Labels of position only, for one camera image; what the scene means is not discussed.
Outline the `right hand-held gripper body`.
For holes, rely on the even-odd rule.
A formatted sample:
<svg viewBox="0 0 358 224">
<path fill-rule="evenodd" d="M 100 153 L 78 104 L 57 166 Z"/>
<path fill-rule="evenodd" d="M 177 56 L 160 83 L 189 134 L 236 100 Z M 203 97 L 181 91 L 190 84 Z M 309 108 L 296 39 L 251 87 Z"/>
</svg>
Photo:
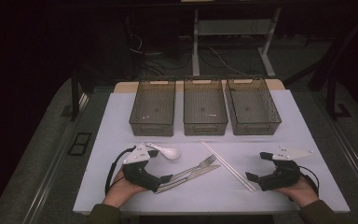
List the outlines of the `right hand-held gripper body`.
<svg viewBox="0 0 358 224">
<path fill-rule="evenodd" d="M 295 159 L 311 156 L 312 150 L 279 147 L 272 154 L 275 171 L 270 175 L 260 176 L 257 182 L 263 191 L 293 186 L 301 176 L 312 182 L 308 175 L 300 171 L 295 162 Z"/>
</svg>

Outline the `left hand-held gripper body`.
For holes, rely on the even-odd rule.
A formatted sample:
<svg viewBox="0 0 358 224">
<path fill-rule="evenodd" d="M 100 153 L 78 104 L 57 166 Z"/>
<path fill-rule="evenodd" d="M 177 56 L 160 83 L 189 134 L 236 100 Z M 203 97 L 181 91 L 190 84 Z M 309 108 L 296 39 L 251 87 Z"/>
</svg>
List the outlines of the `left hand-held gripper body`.
<svg viewBox="0 0 358 224">
<path fill-rule="evenodd" d="M 145 169 L 149 160 L 156 156 L 157 154 L 149 154 L 145 144 L 136 146 L 123 161 L 122 172 L 125 178 L 134 185 L 156 192 L 162 184 L 162 180 L 151 175 Z"/>
</svg>

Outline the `white ceramic spoon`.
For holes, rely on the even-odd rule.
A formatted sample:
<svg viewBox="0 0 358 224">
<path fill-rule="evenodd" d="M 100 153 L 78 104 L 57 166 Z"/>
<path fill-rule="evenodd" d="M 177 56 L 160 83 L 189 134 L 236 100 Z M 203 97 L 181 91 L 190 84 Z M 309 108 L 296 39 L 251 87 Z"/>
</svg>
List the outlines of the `white ceramic spoon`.
<svg viewBox="0 0 358 224">
<path fill-rule="evenodd" d="M 146 143 L 147 147 L 151 147 L 160 152 L 168 160 L 176 160 L 180 157 L 181 152 L 176 148 L 162 147 L 153 143 Z"/>
</svg>

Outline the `steel fork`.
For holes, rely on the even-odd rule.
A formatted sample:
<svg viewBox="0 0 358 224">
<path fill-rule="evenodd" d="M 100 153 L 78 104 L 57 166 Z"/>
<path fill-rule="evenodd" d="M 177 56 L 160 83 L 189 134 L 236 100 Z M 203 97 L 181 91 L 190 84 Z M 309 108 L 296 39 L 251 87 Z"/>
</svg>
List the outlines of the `steel fork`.
<svg viewBox="0 0 358 224">
<path fill-rule="evenodd" d="M 198 170 L 200 168 L 205 168 L 205 167 L 208 167 L 210 165 L 213 165 L 213 162 L 215 160 L 216 160 L 215 155 L 212 155 L 212 156 L 208 157 L 207 159 L 205 159 L 204 161 L 201 161 L 198 166 L 189 168 L 189 169 L 187 169 L 187 170 L 185 170 L 185 171 L 183 171 L 183 172 L 181 172 L 179 174 L 173 175 L 170 182 L 168 182 L 166 184 L 162 184 L 160 187 L 167 186 L 168 184 L 171 184 L 174 181 L 177 181 L 177 180 L 179 180 L 181 178 L 187 177 L 187 176 L 189 176 L 191 174 L 192 171 L 195 171 L 195 170 Z"/>
</svg>

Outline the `smoky clear plastic bin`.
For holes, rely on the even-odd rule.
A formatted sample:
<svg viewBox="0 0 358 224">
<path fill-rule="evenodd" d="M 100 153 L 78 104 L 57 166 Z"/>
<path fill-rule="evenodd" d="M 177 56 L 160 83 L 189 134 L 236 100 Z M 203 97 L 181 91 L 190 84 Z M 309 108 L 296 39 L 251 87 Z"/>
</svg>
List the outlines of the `smoky clear plastic bin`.
<svg viewBox="0 0 358 224">
<path fill-rule="evenodd" d="M 135 136 L 173 136 L 175 82 L 141 80 L 129 123 Z"/>
<path fill-rule="evenodd" d="M 184 81 L 185 135 L 224 135 L 228 118 L 219 77 L 193 77 Z"/>
<path fill-rule="evenodd" d="M 234 135 L 273 135 L 282 123 L 263 78 L 228 77 L 226 97 Z"/>
</svg>

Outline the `person's left hand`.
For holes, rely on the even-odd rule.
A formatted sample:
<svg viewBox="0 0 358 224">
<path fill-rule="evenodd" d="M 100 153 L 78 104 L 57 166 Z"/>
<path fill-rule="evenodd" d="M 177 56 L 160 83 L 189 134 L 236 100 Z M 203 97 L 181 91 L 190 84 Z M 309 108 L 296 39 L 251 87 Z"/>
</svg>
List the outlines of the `person's left hand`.
<svg viewBox="0 0 358 224">
<path fill-rule="evenodd" d="M 122 170 L 119 170 L 114 178 L 114 184 L 106 193 L 102 204 L 120 208 L 134 195 L 143 191 L 146 191 L 146 189 L 129 182 L 125 178 Z"/>
</svg>

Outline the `person's right hand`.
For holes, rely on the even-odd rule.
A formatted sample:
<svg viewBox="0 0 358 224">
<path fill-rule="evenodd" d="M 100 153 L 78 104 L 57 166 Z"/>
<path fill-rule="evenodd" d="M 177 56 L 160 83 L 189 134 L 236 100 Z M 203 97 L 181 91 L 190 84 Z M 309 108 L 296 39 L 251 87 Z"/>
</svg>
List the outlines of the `person's right hand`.
<svg viewBox="0 0 358 224">
<path fill-rule="evenodd" d="M 291 198 L 300 208 L 319 200 L 319 196 L 304 177 L 300 177 L 293 186 L 275 189 L 275 191 Z"/>
</svg>

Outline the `black metal stand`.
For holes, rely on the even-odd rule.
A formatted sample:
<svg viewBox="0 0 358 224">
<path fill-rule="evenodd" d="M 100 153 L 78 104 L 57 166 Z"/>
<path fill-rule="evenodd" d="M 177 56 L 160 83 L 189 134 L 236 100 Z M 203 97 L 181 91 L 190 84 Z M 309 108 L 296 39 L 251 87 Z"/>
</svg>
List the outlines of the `black metal stand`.
<svg viewBox="0 0 358 224">
<path fill-rule="evenodd" d="M 326 88 L 326 111 L 332 119 L 347 117 L 348 110 L 336 103 L 336 88 L 340 83 L 348 88 L 358 103 L 358 5 L 333 7 L 316 15 L 307 35 L 307 41 L 329 40 L 331 46 L 316 63 L 287 78 L 288 86 L 306 75 L 311 75 L 308 88 L 320 91 Z"/>
</svg>

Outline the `metal floor rail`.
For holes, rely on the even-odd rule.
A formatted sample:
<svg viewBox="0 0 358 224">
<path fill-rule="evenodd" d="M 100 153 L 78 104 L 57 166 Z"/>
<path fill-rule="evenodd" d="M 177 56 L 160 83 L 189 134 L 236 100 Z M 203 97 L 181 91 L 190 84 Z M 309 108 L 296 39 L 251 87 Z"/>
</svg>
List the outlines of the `metal floor rail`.
<svg viewBox="0 0 358 224">
<path fill-rule="evenodd" d="M 341 145 L 341 150 L 343 151 L 344 156 L 358 179 L 358 155 L 355 152 L 354 147 L 336 121 L 330 120 L 329 123 Z"/>
<path fill-rule="evenodd" d="M 31 197 L 21 224 L 35 224 L 62 165 L 63 155 L 76 128 L 83 96 L 56 94 L 22 158 L 29 171 Z"/>
</svg>

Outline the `white metal desk frame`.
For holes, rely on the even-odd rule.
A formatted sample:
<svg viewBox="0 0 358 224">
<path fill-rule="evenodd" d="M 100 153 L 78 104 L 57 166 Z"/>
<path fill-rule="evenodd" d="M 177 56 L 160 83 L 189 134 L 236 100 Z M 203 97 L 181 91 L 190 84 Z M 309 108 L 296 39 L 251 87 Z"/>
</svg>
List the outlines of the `white metal desk frame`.
<svg viewBox="0 0 358 224">
<path fill-rule="evenodd" d="M 192 72 L 200 75 L 199 37 L 206 35 L 264 35 L 264 45 L 257 49 L 268 77 L 276 77 L 269 60 L 269 47 L 275 33 L 282 9 L 277 7 L 270 19 L 201 20 L 200 12 L 194 10 Z"/>
</svg>

